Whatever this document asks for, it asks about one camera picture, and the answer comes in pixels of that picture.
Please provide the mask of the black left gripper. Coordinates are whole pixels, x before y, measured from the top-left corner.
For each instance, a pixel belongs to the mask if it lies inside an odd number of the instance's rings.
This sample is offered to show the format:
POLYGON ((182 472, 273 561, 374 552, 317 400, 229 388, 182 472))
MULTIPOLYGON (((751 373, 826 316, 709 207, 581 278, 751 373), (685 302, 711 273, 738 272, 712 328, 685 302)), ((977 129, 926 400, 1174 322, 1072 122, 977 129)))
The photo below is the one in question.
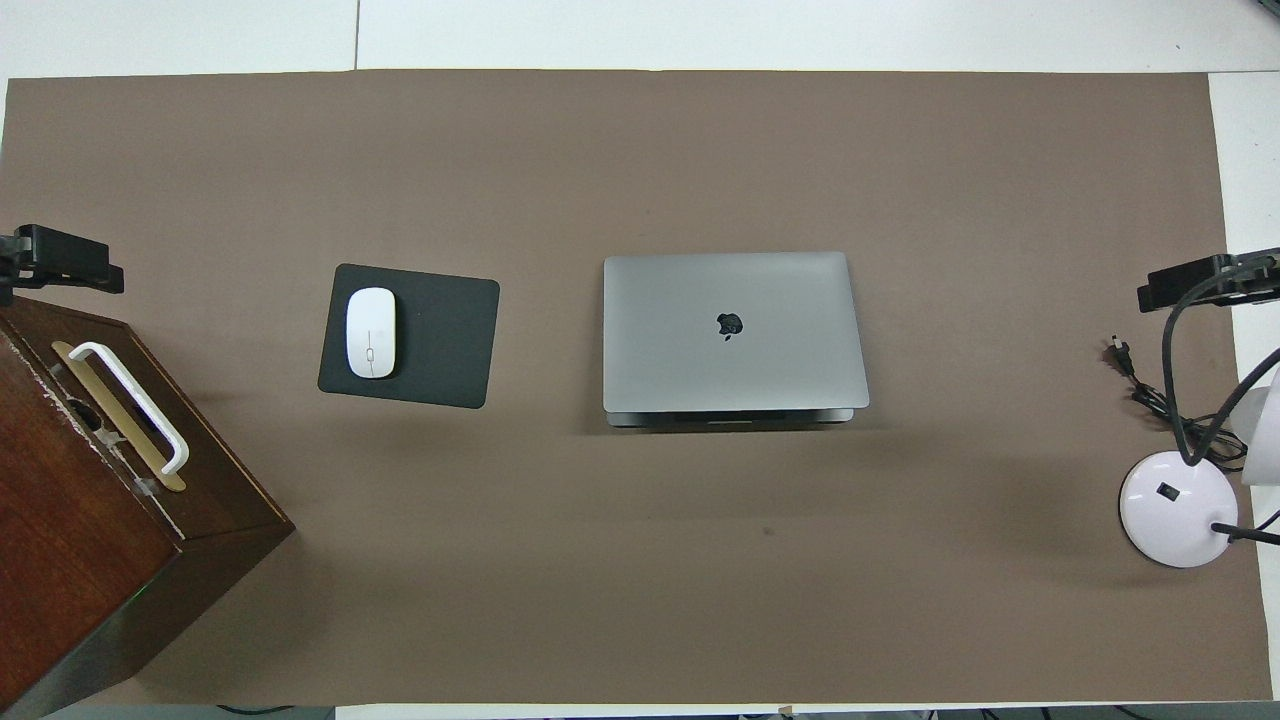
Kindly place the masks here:
POLYGON ((0 304, 10 306, 15 282, 20 277, 18 256, 23 251, 35 265, 106 265, 88 270, 35 268, 22 272, 23 290, 49 286, 81 287, 104 293, 124 293, 125 277, 120 266, 109 264, 109 247, 93 240, 56 231, 46 225, 19 225, 17 236, 1 236, 0 304))

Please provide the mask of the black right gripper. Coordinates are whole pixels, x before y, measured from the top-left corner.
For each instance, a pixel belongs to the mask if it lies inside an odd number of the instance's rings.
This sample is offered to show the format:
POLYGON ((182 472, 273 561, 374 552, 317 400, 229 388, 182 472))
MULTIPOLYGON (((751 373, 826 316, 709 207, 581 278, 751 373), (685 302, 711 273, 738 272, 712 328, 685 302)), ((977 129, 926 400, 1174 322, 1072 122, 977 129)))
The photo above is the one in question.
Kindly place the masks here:
POLYGON ((1149 273, 1146 284, 1137 290, 1140 313, 1174 307, 1184 300, 1189 305, 1229 301, 1279 300, 1279 249, 1239 252, 1231 256, 1235 268, 1244 268, 1231 282, 1216 277, 1229 266, 1228 255, 1210 255, 1149 273))

